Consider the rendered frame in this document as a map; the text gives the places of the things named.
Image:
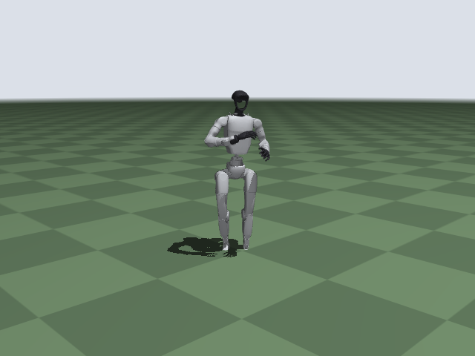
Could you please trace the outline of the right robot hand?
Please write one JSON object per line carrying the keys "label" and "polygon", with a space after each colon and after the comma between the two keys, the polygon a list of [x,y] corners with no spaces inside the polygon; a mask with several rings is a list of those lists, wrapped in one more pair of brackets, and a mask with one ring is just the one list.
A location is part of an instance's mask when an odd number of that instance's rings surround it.
{"label": "right robot hand", "polygon": [[235,138],[230,141],[230,144],[233,145],[235,143],[238,143],[239,140],[245,139],[245,138],[250,138],[251,137],[251,138],[255,139],[256,136],[257,136],[257,134],[254,131],[246,131],[246,132],[243,132],[239,135],[235,135]]}

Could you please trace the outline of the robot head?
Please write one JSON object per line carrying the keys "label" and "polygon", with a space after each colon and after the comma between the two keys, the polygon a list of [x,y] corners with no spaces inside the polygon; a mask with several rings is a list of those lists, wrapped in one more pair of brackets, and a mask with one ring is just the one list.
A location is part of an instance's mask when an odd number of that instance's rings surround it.
{"label": "robot head", "polygon": [[[248,94],[242,90],[237,90],[232,94],[232,99],[235,102],[235,107],[236,107],[235,113],[238,113],[235,116],[245,116],[242,113],[244,110],[246,110],[246,107],[248,105],[248,100],[249,100]],[[239,108],[237,105],[237,102],[241,103],[242,101],[246,101],[246,105],[244,108]]]}

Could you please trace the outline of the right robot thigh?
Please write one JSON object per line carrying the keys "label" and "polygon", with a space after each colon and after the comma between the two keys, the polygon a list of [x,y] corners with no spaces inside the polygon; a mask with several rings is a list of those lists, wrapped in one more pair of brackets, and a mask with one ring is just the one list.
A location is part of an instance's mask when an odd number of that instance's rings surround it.
{"label": "right robot thigh", "polygon": [[227,195],[229,192],[229,173],[228,169],[223,169],[215,173],[217,210],[220,219],[229,221],[229,211],[227,210]]}

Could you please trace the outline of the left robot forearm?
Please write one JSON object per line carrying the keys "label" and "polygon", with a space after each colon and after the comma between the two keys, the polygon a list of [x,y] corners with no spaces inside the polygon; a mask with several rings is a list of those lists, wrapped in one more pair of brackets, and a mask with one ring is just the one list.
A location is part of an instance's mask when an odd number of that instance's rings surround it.
{"label": "left robot forearm", "polygon": [[262,145],[261,147],[264,148],[264,149],[267,149],[268,151],[270,150],[269,149],[269,143],[267,141],[266,141],[266,144]]}

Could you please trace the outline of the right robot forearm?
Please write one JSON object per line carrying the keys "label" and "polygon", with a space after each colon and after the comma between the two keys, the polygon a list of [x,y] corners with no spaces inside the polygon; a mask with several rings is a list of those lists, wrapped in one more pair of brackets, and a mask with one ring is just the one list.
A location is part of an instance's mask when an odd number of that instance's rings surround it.
{"label": "right robot forearm", "polygon": [[[218,146],[229,146],[232,145],[230,144],[230,141],[234,139],[235,136],[230,136],[230,137],[224,137],[224,138],[218,138],[214,136],[208,136],[205,138],[205,142],[213,144],[215,147]],[[236,143],[235,143],[236,144]],[[233,145],[235,145],[233,144]]]}

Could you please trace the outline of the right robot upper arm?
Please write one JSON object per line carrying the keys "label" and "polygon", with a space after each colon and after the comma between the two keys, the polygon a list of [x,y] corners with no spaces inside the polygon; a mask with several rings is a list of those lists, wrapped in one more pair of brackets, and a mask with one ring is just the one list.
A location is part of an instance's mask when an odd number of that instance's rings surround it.
{"label": "right robot upper arm", "polygon": [[[222,116],[222,117],[218,118],[217,120],[215,120],[213,126],[211,127],[211,129],[210,129],[210,131],[209,131],[209,133],[206,137],[208,137],[208,136],[216,137],[219,134],[221,128],[227,125],[227,121],[228,121],[227,116]],[[204,142],[205,142],[205,140],[204,140]],[[207,142],[205,142],[205,143],[210,148],[214,147],[214,145],[211,144],[211,143],[207,143]]]}

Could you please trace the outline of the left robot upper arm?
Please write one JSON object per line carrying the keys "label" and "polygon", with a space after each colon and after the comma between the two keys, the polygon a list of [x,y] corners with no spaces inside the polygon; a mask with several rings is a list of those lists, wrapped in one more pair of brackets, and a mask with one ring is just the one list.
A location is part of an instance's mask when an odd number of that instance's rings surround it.
{"label": "left robot upper arm", "polygon": [[259,147],[261,147],[262,145],[266,144],[266,136],[263,130],[262,121],[260,121],[259,119],[253,118],[253,122],[254,122],[253,128],[255,128],[255,133],[257,134],[258,139],[260,140],[260,143],[258,144],[259,144]]}

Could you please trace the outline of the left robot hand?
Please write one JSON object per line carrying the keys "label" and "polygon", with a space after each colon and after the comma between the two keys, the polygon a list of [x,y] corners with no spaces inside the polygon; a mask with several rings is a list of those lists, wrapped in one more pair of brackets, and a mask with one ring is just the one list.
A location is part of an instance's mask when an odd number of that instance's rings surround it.
{"label": "left robot hand", "polygon": [[265,161],[267,161],[270,158],[269,151],[267,149],[262,148],[262,147],[259,147],[259,150],[260,149],[262,151],[259,154],[262,154],[261,156],[263,156],[264,159],[267,157],[267,159],[265,160]]}

